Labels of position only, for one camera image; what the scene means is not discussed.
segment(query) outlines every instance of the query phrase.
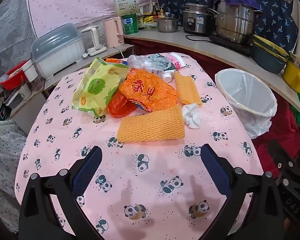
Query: white tissue paper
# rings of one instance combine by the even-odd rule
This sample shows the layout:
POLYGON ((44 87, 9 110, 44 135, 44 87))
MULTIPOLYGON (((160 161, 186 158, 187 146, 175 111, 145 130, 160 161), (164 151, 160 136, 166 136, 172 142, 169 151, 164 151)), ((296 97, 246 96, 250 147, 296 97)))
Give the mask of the white tissue paper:
POLYGON ((185 123, 192 129, 199 129, 200 127, 200 112, 199 106, 196 103, 185 105, 182 108, 182 117, 185 123))

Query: yellow electric pot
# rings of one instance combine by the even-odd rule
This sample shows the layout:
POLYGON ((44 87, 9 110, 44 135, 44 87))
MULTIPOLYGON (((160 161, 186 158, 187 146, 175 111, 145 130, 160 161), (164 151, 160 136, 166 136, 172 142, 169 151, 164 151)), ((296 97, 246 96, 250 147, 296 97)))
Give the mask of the yellow electric pot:
POLYGON ((290 53, 282 77, 295 92, 300 93, 300 57, 290 53))

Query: silver bolt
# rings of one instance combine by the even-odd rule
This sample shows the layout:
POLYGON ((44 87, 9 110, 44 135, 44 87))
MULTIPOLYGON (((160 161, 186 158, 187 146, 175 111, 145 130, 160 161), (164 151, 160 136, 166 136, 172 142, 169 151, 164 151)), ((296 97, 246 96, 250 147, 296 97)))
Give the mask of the silver bolt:
POLYGON ((268 178, 271 178, 271 177, 272 177, 272 173, 269 172, 269 171, 266 171, 266 172, 265 172, 265 175, 266 175, 268 178))
POLYGON ((36 179, 37 177, 38 177, 37 173, 32 173, 30 176, 31 179, 36 179))
POLYGON ((283 185, 288 186, 289 185, 289 181, 287 179, 283 179, 283 185))
POLYGON ((242 174, 242 173, 243 173, 243 169, 237 167, 237 168, 234 169, 234 172, 235 172, 236 174, 242 174))
POLYGON ((65 176, 65 175, 67 175, 67 173, 68 173, 68 170, 66 170, 66 169, 62 169, 61 171, 59 171, 59 174, 61 176, 65 176))

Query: yellow-green packaging bag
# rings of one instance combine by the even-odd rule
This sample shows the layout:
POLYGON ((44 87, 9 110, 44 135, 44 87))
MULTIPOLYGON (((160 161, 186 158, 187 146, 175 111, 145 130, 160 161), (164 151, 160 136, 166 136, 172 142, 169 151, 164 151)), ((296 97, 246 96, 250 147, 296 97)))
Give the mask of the yellow-green packaging bag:
POLYGON ((124 64, 108 65, 97 57, 83 78, 72 98, 72 109, 93 112, 101 116, 118 86, 126 79, 129 68, 124 64))

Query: red plastic bag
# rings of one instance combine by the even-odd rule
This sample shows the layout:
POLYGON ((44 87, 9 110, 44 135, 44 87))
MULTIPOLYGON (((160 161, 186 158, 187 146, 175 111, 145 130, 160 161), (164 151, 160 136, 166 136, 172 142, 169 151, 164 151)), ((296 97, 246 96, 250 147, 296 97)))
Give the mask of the red plastic bag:
POLYGON ((120 91, 117 91, 108 104, 108 111, 112 117, 121 118, 132 113, 137 107, 137 105, 128 101, 120 91))

